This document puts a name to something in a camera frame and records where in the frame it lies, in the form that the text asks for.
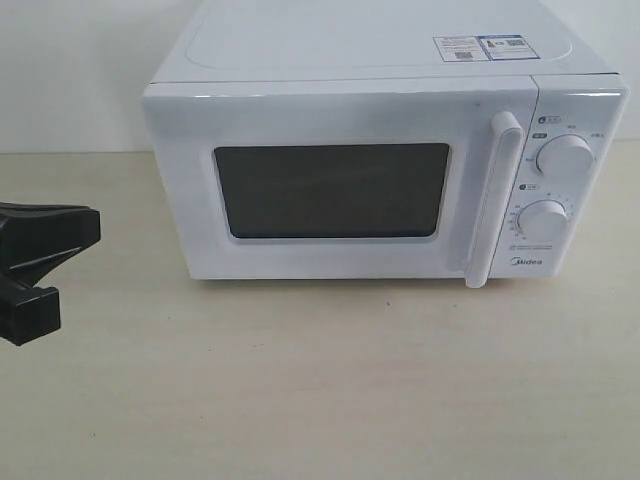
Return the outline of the white Midea microwave oven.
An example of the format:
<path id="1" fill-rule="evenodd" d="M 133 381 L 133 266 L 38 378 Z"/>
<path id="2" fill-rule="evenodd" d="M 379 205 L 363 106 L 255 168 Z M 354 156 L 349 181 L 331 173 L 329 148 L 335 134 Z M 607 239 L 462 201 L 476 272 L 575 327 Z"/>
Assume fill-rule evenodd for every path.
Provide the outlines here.
<path id="1" fill-rule="evenodd" d="M 522 35 L 539 59 L 445 63 L 433 40 L 501 34 Z M 146 89 L 157 83 L 516 76 L 532 79 L 539 96 L 489 281 L 559 272 L 629 95 L 621 75 L 541 3 L 207 1 Z M 583 138 L 595 162 L 579 177 L 546 178 L 537 169 L 537 154 L 563 135 Z M 548 242 L 528 239 L 517 225 L 519 213 L 540 200 L 559 202 L 569 219 Z"/>

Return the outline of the white label sticker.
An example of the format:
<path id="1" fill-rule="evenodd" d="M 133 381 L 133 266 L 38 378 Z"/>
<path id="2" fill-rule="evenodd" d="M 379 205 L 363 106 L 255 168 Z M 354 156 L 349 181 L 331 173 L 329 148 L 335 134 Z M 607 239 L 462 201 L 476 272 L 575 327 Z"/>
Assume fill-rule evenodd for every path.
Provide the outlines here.
<path id="1" fill-rule="evenodd" d="M 433 38 L 445 63 L 488 62 L 489 56 L 475 36 L 444 36 Z"/>

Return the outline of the white microwave door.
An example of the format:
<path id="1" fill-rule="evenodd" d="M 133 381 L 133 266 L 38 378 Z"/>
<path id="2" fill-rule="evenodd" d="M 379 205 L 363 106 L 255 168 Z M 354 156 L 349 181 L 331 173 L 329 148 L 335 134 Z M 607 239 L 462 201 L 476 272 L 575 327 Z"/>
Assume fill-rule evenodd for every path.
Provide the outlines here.
<path id="1" fill-rule="evenodd" d="M 142 99 L 197 280 L 491 277 L 532 79 L 157 83 Z"/>

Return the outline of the upper white power knob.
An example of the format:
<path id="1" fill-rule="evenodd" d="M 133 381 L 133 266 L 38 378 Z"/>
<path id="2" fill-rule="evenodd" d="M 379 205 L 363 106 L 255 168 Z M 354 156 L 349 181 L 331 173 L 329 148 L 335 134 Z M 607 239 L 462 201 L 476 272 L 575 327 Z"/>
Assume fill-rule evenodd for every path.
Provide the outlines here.
<path id="1" fill-rule="evenodd" d="M 546 178 L 566 180 L 586 174 L 595 162 L 588 143 L 577 135 L 563 135 L 546 143 L 536 157 L 536 166 Z"/>

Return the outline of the blue label sticker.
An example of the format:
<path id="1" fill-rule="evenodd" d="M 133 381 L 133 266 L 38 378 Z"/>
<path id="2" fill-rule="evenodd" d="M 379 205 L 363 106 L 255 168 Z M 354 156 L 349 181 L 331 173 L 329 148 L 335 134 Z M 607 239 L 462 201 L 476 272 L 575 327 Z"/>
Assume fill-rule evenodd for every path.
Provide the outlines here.
<path id="1" fill-rule="evenodd" d="M 539 59 L 522 35 L 479 35 L 477 40 L 491 61 Z"/>

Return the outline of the lower white timer knob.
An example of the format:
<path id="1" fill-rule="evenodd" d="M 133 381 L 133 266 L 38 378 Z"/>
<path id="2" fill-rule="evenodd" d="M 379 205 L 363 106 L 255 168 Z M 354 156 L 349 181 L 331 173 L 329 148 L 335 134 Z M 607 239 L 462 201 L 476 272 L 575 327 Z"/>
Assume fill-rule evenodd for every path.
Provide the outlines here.
<path id="1" fill-rule="evenodd" d="M 562 204 L 540 200 L 526 206 L 518 215 L 519 230 L 530 240 L 548 242 L 567 228 L 569 219 Z"/>

